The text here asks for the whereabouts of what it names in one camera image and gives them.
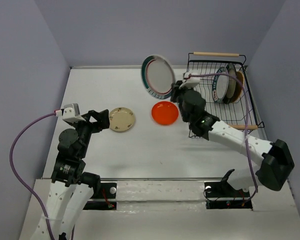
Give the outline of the white plate teal red rim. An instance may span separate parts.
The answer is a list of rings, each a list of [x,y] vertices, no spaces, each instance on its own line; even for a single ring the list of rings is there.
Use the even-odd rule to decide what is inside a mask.
[[[165,100],[172,95],[176,76],[170,62],[158,54],[149,55],[141,65],[142,84],[152,97]]]

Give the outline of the black rimmed beige plate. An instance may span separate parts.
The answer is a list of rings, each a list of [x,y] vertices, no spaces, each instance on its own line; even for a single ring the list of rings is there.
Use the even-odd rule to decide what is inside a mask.
[[[233,63],[228,63],[226,69],[230,77],[228,78],[228,87],[223,102],[229,104],[236,90],[237,81],[234,78],[237,77],[237,71]]]

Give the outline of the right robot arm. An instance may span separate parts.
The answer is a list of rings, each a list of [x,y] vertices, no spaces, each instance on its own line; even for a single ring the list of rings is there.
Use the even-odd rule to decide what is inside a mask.
[[[181,118],[195,136],[215,142],[247,157],[248,169],[230,169],[222,177],[220,191],[232,196],[239,190],[264,186],[280,191],[295,167],[285,141],[268,141],[235,129],[205,110],[206,101],[181,80],[171,85],[171,102],[177,103]]]

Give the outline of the woven bamboo round plate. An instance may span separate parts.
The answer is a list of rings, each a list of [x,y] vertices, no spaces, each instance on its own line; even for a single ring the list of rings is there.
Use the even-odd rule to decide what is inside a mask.
[[[237,71],[236,72],[236,78],[239,81],[239,83],[236,83],[236,87],[235,87],[235,91],[233,94],[233,98],[232,98],[232,102],[235,103],[239,100],[242,91],[243,91],[243,87],[244,87],[244,83],[245,83],[245,77],[242,71]]]

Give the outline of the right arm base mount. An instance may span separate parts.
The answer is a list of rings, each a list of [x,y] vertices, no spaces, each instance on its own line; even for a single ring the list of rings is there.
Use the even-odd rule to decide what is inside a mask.
[[[228,186],[223,189],[220,182],[205,182],[203,196],[208,210],[253,209],[249,192]]]

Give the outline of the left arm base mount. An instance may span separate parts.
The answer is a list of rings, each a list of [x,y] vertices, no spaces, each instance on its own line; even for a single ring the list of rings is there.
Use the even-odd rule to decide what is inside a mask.
[[[92,195],[83,209],[86,211],[114,211],[117,209],[116,194],[116,182],[101,182],[100,190]]]

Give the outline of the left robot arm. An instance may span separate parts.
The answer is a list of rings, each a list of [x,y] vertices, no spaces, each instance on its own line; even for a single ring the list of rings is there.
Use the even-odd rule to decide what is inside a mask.
[[[32,240],[71,240],[76,222],[90,198],[100,194],[101,179],[94,173],[85,172],[86,156],[92,134],[110,127],[109,111],[90,110],[81,115],[73,105],[56,110],[70,125],[58,137],[58,154],[50,177],[47,201],[37,193],[42,215],[31,236]]]

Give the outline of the teal rim Hao Wei plate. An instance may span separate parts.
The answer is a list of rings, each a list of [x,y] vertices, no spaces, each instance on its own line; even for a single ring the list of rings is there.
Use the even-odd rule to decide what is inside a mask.
[[[212,82],[212,98],[215,103],[221,103],[227,93],[229,84],[228,70],[221,66]]]

